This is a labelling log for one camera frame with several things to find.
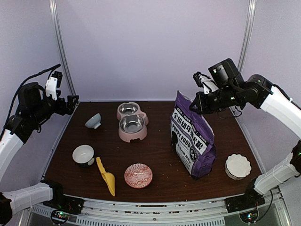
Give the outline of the yellow plastic scoop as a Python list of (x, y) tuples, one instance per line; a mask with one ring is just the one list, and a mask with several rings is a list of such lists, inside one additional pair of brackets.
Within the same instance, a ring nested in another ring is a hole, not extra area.
[(97, 163), (98, 169), (101, 173), (101, 176), (108, 187), (110, 194), (115, 197), (115, 195), (116, 195), (115, 176), (112, 173), (107, 172), (105, 170), (100, 157), (96, 157), (96, 163)]

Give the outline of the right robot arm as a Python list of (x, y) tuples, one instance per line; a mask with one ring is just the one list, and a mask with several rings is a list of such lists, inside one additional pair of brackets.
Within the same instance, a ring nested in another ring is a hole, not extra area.
[[(210, 76), (196, 72), (193, 79), (203, 91), (197, 92), (190, 110), (199, 114), (218, 113), (231, 106), (241, 109), (250, 103), (274, 116), (296, 136), (301, 135), (301, 108), (276, 84), (254, 74), (244, 80), (232, 59), (227, 58), (209, 69)], [(301, 144), (268, 172), (253, 179), (241, 197), (241, 204), (250, 208), (270, 189), (301, 174)]]

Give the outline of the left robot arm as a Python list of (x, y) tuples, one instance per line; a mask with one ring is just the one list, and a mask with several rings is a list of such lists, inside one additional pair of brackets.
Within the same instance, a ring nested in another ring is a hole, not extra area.
[[(16, 113), (9, 117), (4, 126), (0, 142), (0, 174), (3, 176), (15, 154), (28, 141), (34, 130), (53, 114), (72, 115), (78, 103), (78, 95), (66, 99), (47, 96), (45, 89), (37, 82), (23, 85), (17, 93), (19, 105)], [(50, 201), (57, 209), (67, 206), (63, 186), (54, 181), (39, 182), (34, 186), (0, 194), (0, 223), (7, 224), (13, 215), (37, 203)]]

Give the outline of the purple puppy food bag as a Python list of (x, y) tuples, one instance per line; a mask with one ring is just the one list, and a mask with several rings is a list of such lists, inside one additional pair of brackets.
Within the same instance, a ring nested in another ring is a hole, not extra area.
[(171, 146), (189, 175), (197, 180), (212, 171), (216, 147), (212, 128), (202, 115), (190, 110), (191, 103), (177, 92), (170, 116)]

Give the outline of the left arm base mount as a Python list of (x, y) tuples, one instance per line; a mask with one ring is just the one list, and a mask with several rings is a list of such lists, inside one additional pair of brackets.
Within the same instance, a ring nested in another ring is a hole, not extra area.
[(72, 215), (81, 213), (83, 204), (83, 199), (71, 196), (64, 196), (62, 202), (51, 201), (50, 206), (54, 210), (50, 214), (50, 219), (54, 224), (65, 224)]

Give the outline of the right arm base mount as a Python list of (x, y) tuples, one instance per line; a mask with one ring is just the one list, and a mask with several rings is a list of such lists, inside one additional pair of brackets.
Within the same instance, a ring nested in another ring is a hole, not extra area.
[(266, 216), (273, 203), (273, 195), (266, 211), (260, 215), (258, 207), (266, 203), (263, 196), (252, 197), (243, 194), (225, 199), (228, 213), (239, 212), (240, 220), (248, 225), (258, 223)]

